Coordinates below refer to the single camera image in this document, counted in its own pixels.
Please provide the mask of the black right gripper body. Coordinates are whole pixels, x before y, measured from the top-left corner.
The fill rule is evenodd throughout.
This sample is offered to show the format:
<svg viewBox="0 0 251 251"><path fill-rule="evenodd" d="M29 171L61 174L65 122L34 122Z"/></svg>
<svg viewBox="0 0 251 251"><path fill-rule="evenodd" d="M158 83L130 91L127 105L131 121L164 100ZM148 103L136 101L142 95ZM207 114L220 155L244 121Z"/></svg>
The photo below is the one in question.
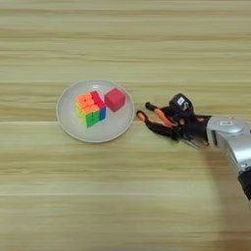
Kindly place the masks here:
<svg viewBox="0 0 251 251"><path fill-rule="evenodd" d="M202 116L195 114L174 115L174 121L180 126L180 132L183 138L200 139L208 141L207 125L211 116Z"/></svg>

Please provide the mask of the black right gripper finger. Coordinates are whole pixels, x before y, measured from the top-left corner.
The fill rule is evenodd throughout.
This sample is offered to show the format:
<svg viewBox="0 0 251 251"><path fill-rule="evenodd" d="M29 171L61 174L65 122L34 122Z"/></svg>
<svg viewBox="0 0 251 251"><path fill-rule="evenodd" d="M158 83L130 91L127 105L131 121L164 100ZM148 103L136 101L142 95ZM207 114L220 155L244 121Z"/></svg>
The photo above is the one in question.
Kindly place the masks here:
<svg viewBox="0 0 251 251"><path fill-rule="evenodd" d="M180 134L176 129L169 128L161 124L150 123L150 122L147 123L147 127L154 133L157 133L165 137L169 137L173 141L180 140Z"/></svg>
<svg viewBox="0 0 251 251"><path fill-rule="evenodd" d="M161 111L165 114L166 118L172 122L176 122L178 119L177 113L169 106L163 107Z"/></svg>

